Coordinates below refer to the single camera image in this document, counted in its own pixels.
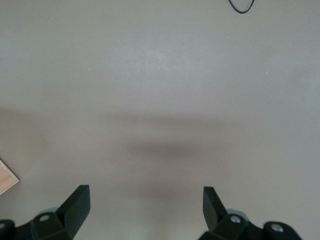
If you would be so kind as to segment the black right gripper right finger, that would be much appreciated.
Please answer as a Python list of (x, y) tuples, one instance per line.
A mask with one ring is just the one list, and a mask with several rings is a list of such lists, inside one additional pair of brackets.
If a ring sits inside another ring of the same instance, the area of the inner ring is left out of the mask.
[(263, 228), (255, 226), (247, 216), (227, 210), (213, 187), (203, 188), (202, 212), (208, 227), (201, 240), (300, 240), (300, 235), (283, 222), (268, 221)]

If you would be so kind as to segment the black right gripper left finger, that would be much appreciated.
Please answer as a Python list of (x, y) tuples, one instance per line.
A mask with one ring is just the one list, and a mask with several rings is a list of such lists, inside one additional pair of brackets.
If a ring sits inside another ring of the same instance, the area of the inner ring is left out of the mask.
[(58, 208), (45, 210), (29, 222), (16, 226), (0, 221), (2, 240), (73, 240), (90, 213), (90, 186), (80, 185)]

